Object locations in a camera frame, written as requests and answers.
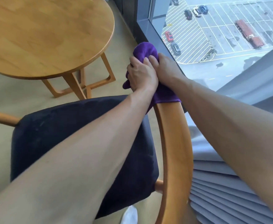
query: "beige floor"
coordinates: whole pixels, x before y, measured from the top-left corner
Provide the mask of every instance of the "beige floor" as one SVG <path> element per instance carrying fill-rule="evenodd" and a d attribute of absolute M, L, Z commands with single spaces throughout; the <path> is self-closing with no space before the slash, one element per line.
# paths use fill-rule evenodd
<path fill-rule="evenodd" d="M 121 95 L 131 92 L 130 90 L 123 90 L 122 84 L 126 80 L 126 66 L 129 63 L 129 56 L 132 54 L 136 42 L 125 26 L 114 2 L 110 1 L 110 6 L 115 16 L 115 33 L 105 53 L 116 76 L 116 81 L 92 90 L 93 97 Z M 88 84 L 106 78 L 107 75 L 108 72 L 101 59 L 94 61 L 86 67 L 86 83 Z M 67 87 L 62 78 L 52 79 L 51 82 L 57 88 Z M 0 75 L 0 112 L 3 113 L 22 117 L 41 109 L 76 100 L 78 98 L 73 93 L 56 99 L 53 98 L 41 81 L 12 79 Z M 149 119 L 160 167 L 160 176 L 162 177 L 161 142 L 153 110 L 149 112 Z M 9 184 L 12 131 L 12 127 L 0 125 L 0 191 Z M 154 192 L 146 200 L 137 203 L 139 223 L 154 223 L 160 202 L 161 195 Z M 118 211 L 112 215 L 98 219 L 94 223 L 120 223 L 123 212 L 124 210 Z"/>

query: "red car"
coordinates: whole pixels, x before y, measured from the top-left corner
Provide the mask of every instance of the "red car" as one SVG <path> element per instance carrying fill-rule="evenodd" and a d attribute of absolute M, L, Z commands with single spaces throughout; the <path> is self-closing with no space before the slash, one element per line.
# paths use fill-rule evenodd
<path fill-rule="evenodd" d="M 167 37 L 168 42 L 173 42 L 173 41 L 174 41 L 174 39 L 173 39 L 173 36 L 172 36 L 172 33 L 171 33 L 171 32 L 166 31 L 164 34 L 165 34 L 165 36 Z"/>

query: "wooden tabletop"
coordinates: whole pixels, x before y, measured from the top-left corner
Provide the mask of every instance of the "wooden tabletop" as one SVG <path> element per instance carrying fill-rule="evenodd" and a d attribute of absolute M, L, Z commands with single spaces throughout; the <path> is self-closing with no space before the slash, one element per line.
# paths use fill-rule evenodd
<path fill-rule="evenodd" d="M 0 73 L 49 79 L 79 70 L 105 51 L 113 30 L 104 0 L 0 0 Z"/>

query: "round wooden table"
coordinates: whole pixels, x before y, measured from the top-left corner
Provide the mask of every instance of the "round wooden table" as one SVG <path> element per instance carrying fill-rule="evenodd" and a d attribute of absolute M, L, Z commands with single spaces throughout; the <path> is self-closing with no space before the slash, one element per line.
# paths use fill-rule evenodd
<path fill-rule="evenodd" d="M 54 97 L 91 98 L 91 89 L 116 80 L 104 53 L 113 31 L 105 0 L 0 0 L 0 74 L 41 79 Z M 85 85 L 84 67 L 99 56 L 109 77 Z M 58 91 L 48 79 L 60 76 L 69 88 Z"/>

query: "window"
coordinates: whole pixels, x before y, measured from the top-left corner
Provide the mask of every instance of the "window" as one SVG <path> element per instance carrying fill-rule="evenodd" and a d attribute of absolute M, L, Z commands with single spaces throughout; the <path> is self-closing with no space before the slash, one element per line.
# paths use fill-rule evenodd
<path fill-rule="evenodd" d="M 213 90 L 273 52 L 273 0 L 152 0 L 149 19 L 183 73 Z"/>

